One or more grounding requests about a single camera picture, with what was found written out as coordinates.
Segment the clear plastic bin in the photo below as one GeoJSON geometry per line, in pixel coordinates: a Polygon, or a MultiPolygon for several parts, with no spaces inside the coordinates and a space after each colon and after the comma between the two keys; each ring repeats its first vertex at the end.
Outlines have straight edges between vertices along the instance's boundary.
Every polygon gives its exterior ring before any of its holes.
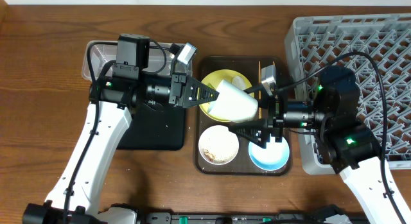
{"type": "Polygon", "coordinates": [[[174,59],[169,47],[145,36],[121,35],[116,42],[88,43],[83,77],[91,81],[89,100],[159,99],[169,103],[171,76],[192,77],[188,65],[174,59]]]}

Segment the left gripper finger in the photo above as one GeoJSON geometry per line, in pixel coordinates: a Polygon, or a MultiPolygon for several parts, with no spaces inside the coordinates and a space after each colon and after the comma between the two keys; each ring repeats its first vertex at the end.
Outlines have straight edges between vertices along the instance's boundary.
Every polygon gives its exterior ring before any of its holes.
{"type": "Polygon", "coordinates": [[[197,79],[188,76],[186,79],[186,92],[190,96],[217,96],[218,92],[197,79]]]}
{"type": "Polygon", "coordinates": [[[185,92],[182,106],[184,108],[195,107],[216,101],[218,96],[219,92],[214,89],[189,89],[185,92]]]}

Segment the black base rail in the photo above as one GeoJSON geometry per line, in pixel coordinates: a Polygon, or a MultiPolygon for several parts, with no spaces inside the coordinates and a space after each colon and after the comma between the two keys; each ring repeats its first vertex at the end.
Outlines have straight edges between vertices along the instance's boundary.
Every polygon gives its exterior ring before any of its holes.
{"type": "Polygon", "coordinates": [[[369,223],[366,217],[334,214],[327,218],[314,218],[307,214],[275,214],[275,215],[246,215],[246,214],[171,214],[169,212],[152,212],[146,215],[145,222],[149,224],[251,224],[268,221],[297,220],[308,223],[369,223]]]}

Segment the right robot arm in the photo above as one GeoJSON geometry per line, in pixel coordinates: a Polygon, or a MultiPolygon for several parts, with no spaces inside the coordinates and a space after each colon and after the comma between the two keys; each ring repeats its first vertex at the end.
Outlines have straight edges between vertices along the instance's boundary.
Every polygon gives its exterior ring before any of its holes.
{"type": "Polygon", "coordinates": [[[268,101],[265,119],[230,126],[229,131],[266,148],[281,142],[283,129],[314,132],[320,155],[360,202],[370,223],[410,223],[410,208],[385,160],[385,142],[357,119],[360,88],[354,72],[332,65],[320,73],[312,101],[268,101]]]}

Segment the black waste tray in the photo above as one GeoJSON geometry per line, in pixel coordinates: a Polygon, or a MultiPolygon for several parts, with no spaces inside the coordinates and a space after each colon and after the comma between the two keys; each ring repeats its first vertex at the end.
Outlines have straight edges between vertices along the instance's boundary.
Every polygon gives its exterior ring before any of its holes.
{"type": "Polygon", "coordinates": [[[186,110],[164,107],[153,110],[142,105],[122,136],[119,150],[177,151],[184,145],[186,110]]]}

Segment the yellow plate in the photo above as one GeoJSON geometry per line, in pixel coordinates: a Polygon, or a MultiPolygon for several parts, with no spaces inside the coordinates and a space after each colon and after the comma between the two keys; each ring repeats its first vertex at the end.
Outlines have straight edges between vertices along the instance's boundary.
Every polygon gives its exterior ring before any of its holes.
{"type": "MultiPolygon", "coordinates": [[[[213,72],[209,73],[207,76],[205,76],[202,79],[202,83],[215,89],[215,88],[217,88],[217,86],[220,84],[220,82],[222,80],[227,80],[228,82],[231,83],[232,79],[235,76],[241,76],[244,79],[244,81],[245,81],[248,88],[252,86],[250,80],[246,76],[239,73],[238,71],[234,71],[234,70],[230,70],[230,69],[220,69],[220,70],[213,71],[213,72]]],[[[210,103],[204,103],[204,104],[201,104],[199,106],[201,111],[207,117],[209,117],[209,118],[211,118],[215,121],[218,121],[218,122],[223,122],[223,123],[228,123],[229,122],[229,120],[222,119],[222,118],[219,118],[218,116],[213,116],[213,115],[208,114],[209,105],[210,105],[210,103]]]]}

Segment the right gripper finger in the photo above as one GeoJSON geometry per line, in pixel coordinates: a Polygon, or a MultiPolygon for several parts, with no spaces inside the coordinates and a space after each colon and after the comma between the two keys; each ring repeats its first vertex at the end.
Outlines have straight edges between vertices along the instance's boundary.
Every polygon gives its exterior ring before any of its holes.
{"type": "Polygon", "coordinates": [[[262,83],[251,86],[244,90],[245,93],[250,94],[257,91],[264,92],[266,95],[270,95],[270,87],[265,87],[262,83]]]}
{"type": "Polygon", "coordinates": [[[270,125],[266,119],[246,121],[229,127],[230,132],[245,138],[263,149],[267,147],[267,142],[271,138],[272,130],[273,126],[270,125]]]}

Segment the white cup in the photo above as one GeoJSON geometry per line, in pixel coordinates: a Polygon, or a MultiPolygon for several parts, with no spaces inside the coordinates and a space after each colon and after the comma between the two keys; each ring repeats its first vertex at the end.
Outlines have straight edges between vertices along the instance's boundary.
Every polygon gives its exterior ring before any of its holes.
{"type": "Polygon", "coordinates": [[[258,112],[258,101],[227,80],[222,80],[216,88],[217,100],[207,109],[210,116],[240,123],[250,121],[258,112]]]}

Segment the rice and food scraps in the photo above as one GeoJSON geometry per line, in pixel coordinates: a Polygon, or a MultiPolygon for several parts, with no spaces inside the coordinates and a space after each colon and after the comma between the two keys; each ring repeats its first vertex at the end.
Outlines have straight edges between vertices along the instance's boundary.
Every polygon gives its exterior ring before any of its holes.
{"type": "Polygon", "coordinates": [[[204,148],[201,152],[213,164],[225,164],[232,158],[231,151],[223,148],[204,148]]]}

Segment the grey dishwasher rack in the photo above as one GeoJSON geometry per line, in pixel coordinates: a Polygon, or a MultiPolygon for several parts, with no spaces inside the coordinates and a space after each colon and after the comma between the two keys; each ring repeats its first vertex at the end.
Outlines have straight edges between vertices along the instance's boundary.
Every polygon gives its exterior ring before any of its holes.
{"type": "MultiPolygon", "coordinates": [[[[410,169],[410,13],[298,17],[290,27],[284,45],[294,81],[348,52],[361,51],[373,57],[387,99],[386,159],[390,169],[410,169]]],[[[370,61],[354,56],[337,64],[355,72],[356,84],[360,88],[357,118],[381,142],[383,109],[370,61]]],[[[329,164],[323,163],[314,136],[298,135],[298,139],[306,173],[334,173],[329,164]]]]}

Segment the light blue bowl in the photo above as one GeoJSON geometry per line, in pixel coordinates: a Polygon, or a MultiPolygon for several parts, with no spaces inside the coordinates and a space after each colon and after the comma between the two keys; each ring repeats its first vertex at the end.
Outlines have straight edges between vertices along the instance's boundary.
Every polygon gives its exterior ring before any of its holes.
{"type": "Polygon", "coordinates": [[[248,153],[251,161],[260,169],[265,171],[275,171],[286,165],[290,158],[290,147],[287,140],[283,137],[281,142],[275,142],[271,137],[267,142],[266,148],[250,142],[248,153]]]}

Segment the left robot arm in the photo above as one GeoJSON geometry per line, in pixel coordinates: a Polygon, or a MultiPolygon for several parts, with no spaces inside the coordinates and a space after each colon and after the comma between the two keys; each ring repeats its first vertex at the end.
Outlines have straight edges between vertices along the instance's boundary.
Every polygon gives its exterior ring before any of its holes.
{"type": "Polygon", "coordinates": [[[99,43],[87,46],[85,59],[91,76],[89,106],[83,130],[59,181],[42,205],[30,203],[23,223],[140,223],[138,211],[126,205],[99,211],[101,190],[118,144],[130,127],[132,110],[171,105],[189,108],[218,97],[218,93],[186,73],[175,71],[188,65],[197,49],[190,43],[172,44],[173,54],[166,85],[153,85],[159,71],[148,71],[149,53],[155,41],[144,35],[121,34],[115,60],[107,62],[99,75],[92,68],[91,52],[99,43]]]}

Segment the white tissue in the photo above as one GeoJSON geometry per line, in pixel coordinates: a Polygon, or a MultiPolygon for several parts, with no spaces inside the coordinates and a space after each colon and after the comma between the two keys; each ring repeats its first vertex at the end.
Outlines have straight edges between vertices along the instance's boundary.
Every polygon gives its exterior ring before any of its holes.
{"type": "Polygon", "coordinates": [[[232,82],[231,82],[234,86],[236,86],[237,88],[239,88],[240,90],[245,90],[245,89],[247,89],[248,87],[247,87],[247,85],[246,85],[246,83],[245,83],[245,81],[244,81],[244,79],[241,77],[241,76],[235,76],[233,79],[232,79],[232,82]]]}

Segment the white bowl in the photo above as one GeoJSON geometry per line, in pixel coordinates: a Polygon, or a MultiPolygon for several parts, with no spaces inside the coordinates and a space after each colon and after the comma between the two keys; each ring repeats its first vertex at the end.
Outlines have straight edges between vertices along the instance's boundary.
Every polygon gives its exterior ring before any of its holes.
{"type": "Polygon", "coordinates": [[[202,134],[200,135],[198,141],[198,150],[202,158],[210,163],[201,152],[204,148],[219,148],[219,149],[226,149],[230,150],[232,153],[232,158],[226,162],[228,164],[237,156],[239,149],[240,149],[240,142],[236,134],[229,131],[227,126],[223,125],[214,125],[206,128],[202,134]]]}

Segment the dark brown serving tray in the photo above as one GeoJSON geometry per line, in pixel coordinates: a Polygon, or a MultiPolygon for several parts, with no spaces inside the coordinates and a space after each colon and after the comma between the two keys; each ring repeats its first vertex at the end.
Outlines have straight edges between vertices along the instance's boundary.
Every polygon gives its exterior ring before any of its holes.
{"type": "MultiPolygon", "coordinates": [[[[238,71],[246,76],[252,86],[258,83],[258,62],[261,62],[261,67],[266,67],[273,64],[275,61],[276,69],[279,72],[280,78],[290,81],[290,74],[284,62],[273,56],[208,56],[204,58],[199,65],[200,78],[203,79],[209,73],[220,70],[230,69],[238,71]]],[[[223,123],[215,121],[207,117],[200,109],[196,115],[196,138],[199,138],[202,132],[214,125],[231,126],[231,123],[223,123]]],[[[194,164],[196,168],[208,175],[247,175],[247,176],[270,176],[280,177],[287,174],[292,167],[292,157],[282,168],[275,171],[265,171],[258,168],[250,159],[248,153],[248,140],[240,137],[240,149],[237,156],[229,162],[221,166],[213,165],[206,162],[199,153],[198,145],[195,145],[194,164]]]]}

